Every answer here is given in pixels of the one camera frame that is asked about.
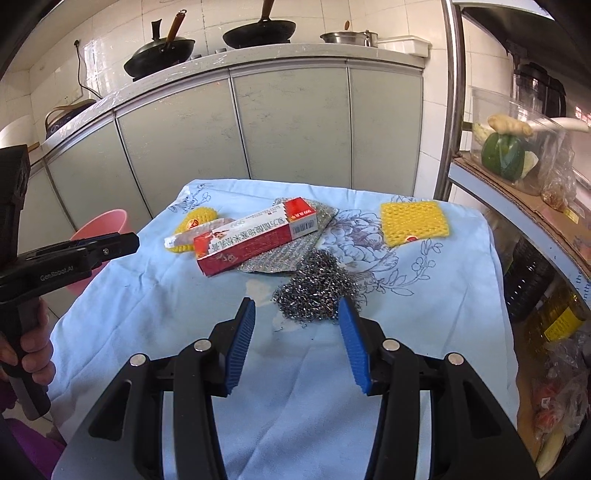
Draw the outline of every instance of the purple sleeve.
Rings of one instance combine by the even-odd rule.
[[[13,408],[16,399],[10,384],[0,381],[0,413]],[[65,446],[56,440],[45,438],[19,420],[6,419],[6,423],[29,460],[45,478],[50,479]]]

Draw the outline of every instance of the gray cabinet door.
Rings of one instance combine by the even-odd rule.
[[[351,62],[349,74],[353,188],[412,195],[421,139],[420,70],[370,70]]]
[[[253,179],[351,186],[344,61],[237,74],[234,85]]]
[[[154,215],[195,179],[247,179],[228,78],[178,92],[119,118]]]
[[[45,169],[29,178],[25,206],[18,229],[18,253],[69,240],[74,229],[68,222]]]
[[[127,211],[135,232],[150,221],[114,122],[54,158],[49,171],[78,228],[116,208]]]

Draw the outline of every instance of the green pumpkin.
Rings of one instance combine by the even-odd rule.
[[[525,149],[514,135],[491,134],[482,146],[482,165],[509,181],[521,178]]]

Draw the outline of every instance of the cardboard box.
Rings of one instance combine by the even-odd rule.
[[[317,230],[316,211],[298,197],[199,235],[193,245],[210,277]]]

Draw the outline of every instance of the frying pan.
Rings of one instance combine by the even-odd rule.
[[[174,17],[166,38],[160,38],[162,19],[152,22],[152,41],[136,51],[123,65],[130,76],[139,79],[182,63],[191,56],[195,41],[176,36],[186,13],[186,10],[181,10]]]
[[[229,47],[246,48],[274,43],[286,43],[296,31],[296,24],[289,20],[271,20],[274,0],[264,0],[261,19],[256,23],[234,28],[223,35]]]

